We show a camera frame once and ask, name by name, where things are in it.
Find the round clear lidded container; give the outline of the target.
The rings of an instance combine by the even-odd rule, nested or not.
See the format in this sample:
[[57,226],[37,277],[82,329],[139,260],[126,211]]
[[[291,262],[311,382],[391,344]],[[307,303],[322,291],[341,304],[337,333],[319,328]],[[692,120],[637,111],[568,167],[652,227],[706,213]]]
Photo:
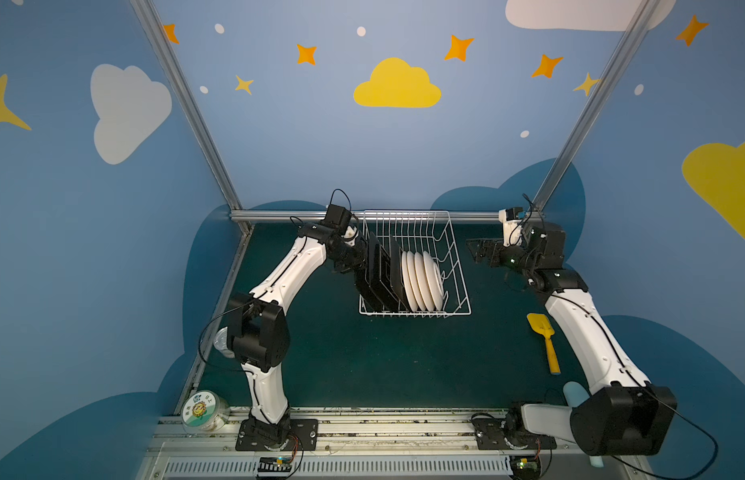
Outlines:
[[182,424],[190,433],[212,433],[228,423],[230,405],[210,390],[192,394],[182,406]]

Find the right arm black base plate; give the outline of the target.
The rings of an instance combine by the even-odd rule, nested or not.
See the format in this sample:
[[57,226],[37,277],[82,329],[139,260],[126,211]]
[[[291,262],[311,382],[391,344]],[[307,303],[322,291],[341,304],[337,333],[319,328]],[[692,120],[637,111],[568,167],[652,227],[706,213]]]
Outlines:
[[534,434],[516,426],[508,426],[506,420],[480,416],[471,420],[480,450],[555,450],[555,438]]

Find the light blue toy spatula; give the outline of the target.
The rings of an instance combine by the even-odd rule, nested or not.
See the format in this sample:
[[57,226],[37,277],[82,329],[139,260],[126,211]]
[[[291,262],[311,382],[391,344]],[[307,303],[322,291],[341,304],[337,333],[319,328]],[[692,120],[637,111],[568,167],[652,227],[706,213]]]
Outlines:
[[[570,408],[575,409],[589,399],[590,393],[578,382],[570,381],[563,387],[563,394]],[[599,456],[590,456],[592,468],[602,469],[605,467],[604,459]]]

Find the small circuit board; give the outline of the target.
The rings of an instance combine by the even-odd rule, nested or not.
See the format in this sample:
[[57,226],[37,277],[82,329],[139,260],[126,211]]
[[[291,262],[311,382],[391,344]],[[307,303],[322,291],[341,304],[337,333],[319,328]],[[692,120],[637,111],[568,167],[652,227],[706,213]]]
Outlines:
[[541,460],[534,457],[511,457],[512,480],[539,480],[543,473]]
[[256,462],[256,478],[288,478],[294,471],[294,461],[278,457],[260,457]]

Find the white round plate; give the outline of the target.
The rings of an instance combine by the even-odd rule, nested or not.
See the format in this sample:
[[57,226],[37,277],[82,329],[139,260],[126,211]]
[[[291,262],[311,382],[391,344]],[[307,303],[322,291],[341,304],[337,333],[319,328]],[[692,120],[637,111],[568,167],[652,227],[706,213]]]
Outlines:
[[413,252],[407,253],[407,262],[408,262],[408,268],[409,268],[410,282],[411,282],[412,290],[414,292],[414,296],[416,298],[416,302],[421,311],[427,311],[427,304],[424,300],[424,297],[422,296],[422,291],[420,288],[418,271],[416,268],[416,257]]
[[420,307],[416,300],[416,296],[414,294],[414,290],[412,288],[411,278],[410,278],[410,270],[409,270],[409,264],[408,264],[408,253],[402,252],[401,255],[401,266],[402,266],[402,274],[403,274],[403,284],[406,291],[407,301],[410,307],[410,312],[418,312]]
[[416,257],[416,268],[418,271],[420,288],[422,291],[422,296],[424,297],[424,300],[427,304],[427,311],[434,312],[436,310],[436,304],[432,296],[432,291],[430,288],[428,275],[427,275],[426,267],[424,264],[424,257],[419,252],[415,253],[415,257]]
[[430,256],[430,254],[428,254],[428,252],[423,253],[423,261],[435,309],[437,311],[442,311],[444,307],[445,290],[440,268],[438,263],[432,258],[432,256]]

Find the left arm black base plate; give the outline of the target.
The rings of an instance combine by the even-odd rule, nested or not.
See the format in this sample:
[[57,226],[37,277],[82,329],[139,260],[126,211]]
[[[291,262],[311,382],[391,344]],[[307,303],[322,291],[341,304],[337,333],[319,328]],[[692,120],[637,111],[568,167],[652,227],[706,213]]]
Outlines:
[[268,424],[248,418],[238,430],[236,451],[314,451],[318,440],[316,419],[284,420]]

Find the right small circuit board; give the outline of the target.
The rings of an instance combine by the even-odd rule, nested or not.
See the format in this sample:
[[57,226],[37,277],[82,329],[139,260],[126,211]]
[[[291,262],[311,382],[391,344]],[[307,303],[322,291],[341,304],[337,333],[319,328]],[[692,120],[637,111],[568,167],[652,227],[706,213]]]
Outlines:
[[543,473],[541,460],[534,457],[511,457],[512,480],[539,480]]

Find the yellow toy spatula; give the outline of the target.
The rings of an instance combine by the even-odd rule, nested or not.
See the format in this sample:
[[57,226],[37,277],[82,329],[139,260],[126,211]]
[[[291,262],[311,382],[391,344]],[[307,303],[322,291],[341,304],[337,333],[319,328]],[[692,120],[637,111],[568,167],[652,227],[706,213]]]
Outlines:
[[527,315],[527,320],[532,330],[544,338],[550,374],[560,375],[562,370],[552,340],[555,330],[550,319],[545,314],[529,313]]

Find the black square floral plate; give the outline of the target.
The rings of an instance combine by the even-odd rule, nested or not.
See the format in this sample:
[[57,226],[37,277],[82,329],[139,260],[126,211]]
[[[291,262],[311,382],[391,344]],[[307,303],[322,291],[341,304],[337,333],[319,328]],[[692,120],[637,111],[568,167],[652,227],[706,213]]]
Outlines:
[[382,256],[383,256],[382,274],[383,274],[383,279],[386,281],[386,288],[388,289],[388,292],[390,295],[390,304],[389,304],[388,312],[398,312],[399,300],[396,294],[394,294],[394,291],[392,290],[392,284],[391,284],[390,254],[382,243],[381,243],[381,247],[382,247]]
[[364,299],[364,305],[366,305],[366,311],[368,312],[378,312],[383,307],[381,300],[376,296],[372,285],[370,285],[372,268],[374,266],[374,245],[374,235],[370,234],[366,238],[366,259],[364,260],[364,264],[354,272],[354,286],[356,286],[358,293]]
[[374,266],[372,266],[372,280],[370,280],[370,285],[372,285],[372,290],[376,293],[376,296],[381,300],[383,307],[378,312],[388,311],[389,310],[389,304],[390,304],[390,295],[388,292],[388,289],[386,288],[386,281],[383,279],[383,256],[382,256],[382,247],[380,244],[380,241],[378,240],[378,237],[374,233],[370,233],[374,235]]

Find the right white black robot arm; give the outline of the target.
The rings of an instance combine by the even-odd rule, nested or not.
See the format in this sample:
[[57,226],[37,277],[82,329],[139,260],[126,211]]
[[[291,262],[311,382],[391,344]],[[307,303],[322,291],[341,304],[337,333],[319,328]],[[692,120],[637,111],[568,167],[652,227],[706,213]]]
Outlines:
[[471,239],[472,258],[521,274],[558,324],[588,382],[576,407],[524,403],[514,434],[573,442],[590,456],[656,455],[678,402],[640,370],[603,318],[583,278],[565,265],[567,234],[544,220],[506,221],[500,238]]

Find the aluminium rail base frame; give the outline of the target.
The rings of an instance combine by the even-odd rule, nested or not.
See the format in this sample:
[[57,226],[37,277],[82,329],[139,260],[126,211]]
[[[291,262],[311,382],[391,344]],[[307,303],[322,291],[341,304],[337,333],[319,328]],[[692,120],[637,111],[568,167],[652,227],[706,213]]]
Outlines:
[[[192,433],[178,416],[160,418],[146,448],[140,479],[266,479],[264,451],[238,451],[248,408],[234,407],[214,432]],[[314,419],[310,449],[296,456],[298,479],[508,479],[519,458],[538,458],[546,479],[646,479],[644,457],[607,458],[594,468],[572,443],[556,449],[482,450],[474,409],[299,407],[296,422]]]

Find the left small circuit board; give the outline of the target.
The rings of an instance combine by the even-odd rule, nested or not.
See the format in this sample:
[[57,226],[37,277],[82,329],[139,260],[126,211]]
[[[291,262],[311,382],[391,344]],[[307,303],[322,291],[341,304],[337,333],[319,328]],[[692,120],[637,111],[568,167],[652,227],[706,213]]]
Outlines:
[[294,471],[294,461],[278,457],[260,457],[256,462],[256,478],[288,478]]

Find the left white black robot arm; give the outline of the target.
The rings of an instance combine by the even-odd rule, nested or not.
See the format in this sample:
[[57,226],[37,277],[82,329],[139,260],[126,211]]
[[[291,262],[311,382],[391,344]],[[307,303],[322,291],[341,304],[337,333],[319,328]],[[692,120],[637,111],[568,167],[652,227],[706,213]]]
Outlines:
[[282,362],[290,348],[288,310],[310,276],[332,260],[350,270],[364,266],[366,247],[350,220],[322,220],[298,228],[282,261],[234,308],[226,326],[226,350],[248,376],[256,421],[277,426],[288,416]]

